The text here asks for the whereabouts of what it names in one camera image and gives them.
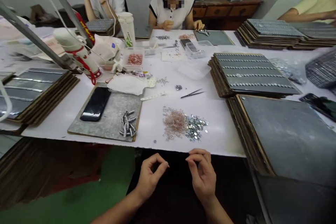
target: white cloth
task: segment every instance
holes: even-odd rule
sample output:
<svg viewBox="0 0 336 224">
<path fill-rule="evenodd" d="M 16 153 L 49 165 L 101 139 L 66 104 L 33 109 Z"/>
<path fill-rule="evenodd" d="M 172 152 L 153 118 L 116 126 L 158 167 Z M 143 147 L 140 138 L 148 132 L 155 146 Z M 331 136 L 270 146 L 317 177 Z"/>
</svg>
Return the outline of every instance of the white cloth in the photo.
<svg viewBox="0 0 336 224">
<path fill-rule="evenodd" d="M 149 8 L 156 17 L 158 24 L 166 20 L 173 20 L 173 29 L 182 29 L 182 24 L 192 11 L 194 2 L 195 0 L 183 0 L 179 8 L 171 10 L 168 8 L 167 0 L 151 0 Z"/>
<path fill-rule="evenodd" d="M 91 6 L 95 16 L 99 19 L 108 19 L 108 15 L 105 12 L 103 6 L 100 4 L 99 0 L 90 0 Z M 108 0 L 110 6 L 114 12 L 118 15 L 121 12 L 125 12 L 125 0 Z"/>
</svg>

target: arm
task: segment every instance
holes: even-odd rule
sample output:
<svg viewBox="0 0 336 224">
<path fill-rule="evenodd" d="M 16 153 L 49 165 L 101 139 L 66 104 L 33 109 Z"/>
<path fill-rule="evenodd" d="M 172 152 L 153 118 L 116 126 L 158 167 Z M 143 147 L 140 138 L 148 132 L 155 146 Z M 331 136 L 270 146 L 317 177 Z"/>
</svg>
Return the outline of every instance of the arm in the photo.
<svg viewBox="0 0 336 224">
<path fill-rule="evenodd" d="M 161 24 L 157 24 L 157 19 L 154 16 L 153 12 L 151 9 L 149 9 L 149 18 L 148 18 L 148 24 L 153 28 L 153 29 L 163 29 L 166 31 L 170 31 L 173 28 L 174 21 L 172 20 L 166 20 L 165 22 Z"/>
<path fill-rule="evenodd" d="M 216 173 L 211 164 L 211 155 L 203 149 L 193 149 L 186 158 L 192 175 L 192 186 L 196 196 L 205 209 L 209 223 L 233 224 L 232 220 L 221 206 L 217 197 Z"/>
<path fill-rule="evenodd" d="M 115 13 L 114 9 L 110 6 L 110 4 L 109 4 L 108 1 L 106 1 L 106 0 L 99 0 L 99 2 L 102 4 L 102 7 L 103 7 L 103 9 L 104 9 L 104 11 L 107 14 L 107 16 L 108 16 L 109 19 L 114 19 L 115 18 L 116 20 L 118 20 L 117 14 Z"/>
<path fill-rule="evenodd" d="M 193 15 L 193 8 L 191 9 L 190 13 L 188 16 L 185 18 L 185 28 L 187 30 L 203 30 L 204 29 L 204 24 L 202 24 L 201 20 L 197 20 L 194 22 L 194 15 Z"/>
<path fill-rule="evenodd" d="M 336 11 L 320 12 L 313 14 L 299 14 L 299 11 L 297 9 L 292 8 L 281 17 L 279 17 L 279 20 L 285 20 L 286 22 L 312 22 L 316 20 L 332 19 L 335 17 Z"/>
<path fill-rule="evenodd" d="M 149 9 L 149 18 L 148 18 L 148 24 L 153 28 L 153 29 L 163 29 L 162 24 L 157 24 L 156 23 L 157 19 L 154 16 L 153 12 L 151 9 Z"/>
<path fill-rule="evenodd" d="M 84 6 L 88 20 L 92 21 L 94 19 L 97 19 L 95 13 L 93 12 L 90 0 L 84 0 Z"/>
<path fill-rule="evenodd" d="M 153 173 L 151 167 L 157 162 L 160 165 Z M 168 167 L 168 163 L 158 153 L 144 160 L 136 188 L 117 205 L 95 219 L 92 224 L 128 223 L 143 203 L 153 194 L 159 179 Z"/>
</svg>

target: cabinet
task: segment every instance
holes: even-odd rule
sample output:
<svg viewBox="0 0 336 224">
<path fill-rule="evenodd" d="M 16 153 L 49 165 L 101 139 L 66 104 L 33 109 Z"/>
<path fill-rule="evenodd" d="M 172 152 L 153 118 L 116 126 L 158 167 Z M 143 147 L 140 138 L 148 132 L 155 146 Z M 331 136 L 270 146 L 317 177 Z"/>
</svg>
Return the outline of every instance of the cabinet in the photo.
<svg viewBox="0 0 336 224">
<path fill-rule="evenodd" d="M 236 30 L 251 18 L 261 0 L 198 0 L 194 4 L 194 20 L 201 19 L 208 30 Z"/>
</svg>

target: clear plastic box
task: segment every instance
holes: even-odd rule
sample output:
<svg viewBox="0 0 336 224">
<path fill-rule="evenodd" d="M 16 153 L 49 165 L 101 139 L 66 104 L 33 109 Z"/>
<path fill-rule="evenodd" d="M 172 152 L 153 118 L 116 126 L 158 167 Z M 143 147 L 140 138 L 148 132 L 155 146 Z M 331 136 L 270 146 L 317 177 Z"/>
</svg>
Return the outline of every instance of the clear plastic box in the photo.
<svg viewBox="0 0 336 224">
<path fill-rule="evenodd" d="M 141 71 L 142 70 L 142 63 L 141 65 L 128 65 L 128 57 L 131 54 L 141 54 L 142 61 L 145 57 L 145 49 L 144 48 L 135 48 L 135 47 L 126 47 L 122 53 L 122 65 L 125 71 Z"/>
<path fill-rule="evenodd" d="M 214 46 L 208 41 L 196 41 L 191 43 L 186 43 L 185 53 L 190 59 L 204 58 L 207 54 L 213 54 Z"/>
<path fill-rule="evenodd" d="M 194 60 L 181 63 L 177 70 L 190 79 L 200 80 L 210 72 L 211 67 L 208 66 L 206 61 Z"/>
<path fill-rule="evenodd" d="M 144 48 L 145 56 L 153 56 L 161 52 L 157 41 L 147 40 L 147 41 L 136 41 L 134 44 L 136 48 Z"/>
</svg>

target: smartphone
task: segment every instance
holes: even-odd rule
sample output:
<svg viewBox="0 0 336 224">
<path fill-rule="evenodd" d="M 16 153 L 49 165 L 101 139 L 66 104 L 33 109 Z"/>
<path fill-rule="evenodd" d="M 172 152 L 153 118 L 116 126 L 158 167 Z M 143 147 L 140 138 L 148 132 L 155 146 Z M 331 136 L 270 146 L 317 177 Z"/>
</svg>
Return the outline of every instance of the smartphone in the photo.
<svg viewBox="0 0 336 224">
<path fill-rule="evenodd" d="M 99 121 L 110 95 L 111 92 L 107 87 L 96 87 L 80 119 L 82 121 Z"/>
<path fill-rule="evenodd" d="M 186 47 L 187 43 L 191 43 L 191 41 L 189 39 L 181 40 L 181 44 L 183 45 L 183 48 Z"/>
<path fill-rule="evenodd" d="M 317 97 L 309 93 L 299 99 L 309 103 L 315 110 L 336 122 L 336 102 L 328 100 L 326 97 Z"/>
</svg>

